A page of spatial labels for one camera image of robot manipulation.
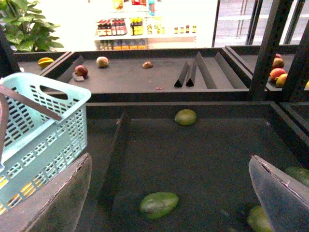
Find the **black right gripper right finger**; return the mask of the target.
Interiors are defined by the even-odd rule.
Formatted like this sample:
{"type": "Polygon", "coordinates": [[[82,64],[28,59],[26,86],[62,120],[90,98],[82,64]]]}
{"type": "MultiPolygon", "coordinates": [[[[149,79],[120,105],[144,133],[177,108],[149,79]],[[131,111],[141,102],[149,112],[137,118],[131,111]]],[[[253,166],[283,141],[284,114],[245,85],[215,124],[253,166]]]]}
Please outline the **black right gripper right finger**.
{"type": "Polygon", "coordinates": [[[274,232],[309,230],[309,188],[259,156],[249,161],[255,194],[274,232]]]}

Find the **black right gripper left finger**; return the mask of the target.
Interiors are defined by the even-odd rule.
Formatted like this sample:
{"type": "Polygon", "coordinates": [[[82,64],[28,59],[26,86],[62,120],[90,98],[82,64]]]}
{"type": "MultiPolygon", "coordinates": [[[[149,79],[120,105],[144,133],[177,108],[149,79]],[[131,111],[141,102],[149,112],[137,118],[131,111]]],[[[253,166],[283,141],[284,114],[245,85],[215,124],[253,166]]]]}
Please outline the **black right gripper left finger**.
{"type": "Polygon", "coordinates": [[[2,232],[73,232],[87,197],[92,159],[85,153],[0,217],[2,232]]]}

